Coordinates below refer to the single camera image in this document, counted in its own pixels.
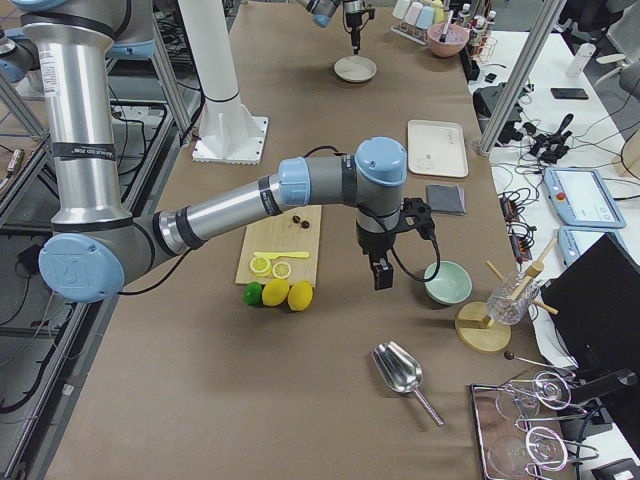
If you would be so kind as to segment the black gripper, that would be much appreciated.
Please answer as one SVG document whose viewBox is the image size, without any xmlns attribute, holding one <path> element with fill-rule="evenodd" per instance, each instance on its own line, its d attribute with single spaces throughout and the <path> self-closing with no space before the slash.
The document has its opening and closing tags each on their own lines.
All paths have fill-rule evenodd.
<svg viewBox="0 0 640 480">
<path fill-rule="evenodd" d="M 344 23 L 350 33 L 351 46 L 354 54 L 359 54 L 361 49 L 360 29 L 364 26 L 364 16 L 367 19 L 374 17 L 374 7 L 365 0 L 345 0 L 342 2 L 344 11 Z"/>
<path fill-rule="evenodd" d="M 394 246 L 397 224 L 375 219 L 357 219 L 357 242 L 365 255 L 369 256 L 376 291 L 393 287 L 394 268 L 389 263 L 388 252 Z"/>
</svg>

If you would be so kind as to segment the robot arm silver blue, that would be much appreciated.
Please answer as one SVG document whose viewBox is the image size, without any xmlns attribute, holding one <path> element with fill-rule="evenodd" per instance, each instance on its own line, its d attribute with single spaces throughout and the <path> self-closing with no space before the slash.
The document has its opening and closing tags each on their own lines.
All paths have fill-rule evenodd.
<svg viewBox="0 0 640 480">
<path fill-rule="evenodd" d="M 342 8 L 343 27 L 350 36 L 353 54 L 360 54 L 361 31 L 375 18 L 375 8 L 370 3 L 362 0 L 299 0 L 298 3 L 322 28 L 328 26 L 338 9 Z"/>
<path fill-rule="evenodd" d="M 38 52 L 60 208 L 39 254 L 45 283 L 92 303 L 218 235 L 296 206 L 355 207 L 357 240 L 376 289 L 391 286 L 387 253 L 409 226 L 407 153 L 375 137 L 352 155 L 296 157 L 209 201 L 135 217 L 121 201 L 105 61 L 155 50 L 148 1 L 23 1 L 21 25 Z"/>
</svg>

